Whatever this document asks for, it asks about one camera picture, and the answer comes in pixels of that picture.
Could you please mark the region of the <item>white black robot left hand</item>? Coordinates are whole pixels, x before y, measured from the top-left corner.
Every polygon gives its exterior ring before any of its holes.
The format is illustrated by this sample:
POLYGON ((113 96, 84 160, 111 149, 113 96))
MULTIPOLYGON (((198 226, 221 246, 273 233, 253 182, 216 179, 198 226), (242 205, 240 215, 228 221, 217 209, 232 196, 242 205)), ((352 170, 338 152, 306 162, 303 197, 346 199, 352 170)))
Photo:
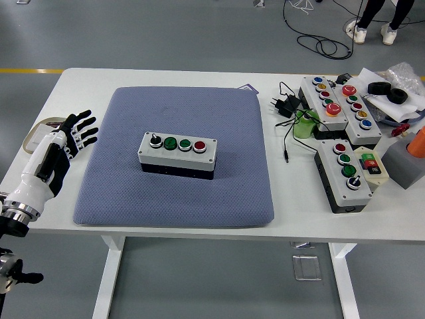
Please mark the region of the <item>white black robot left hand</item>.
POLYGON ((43 212, 45 203, 56 197, 78 152, 97 141, 97 128, 83 129, 96 121, 90 110, 71 114, 60 126, 46 134, 21 174, 19 186, 10 193, 3 211, 24 211, 33 219, 43 212))

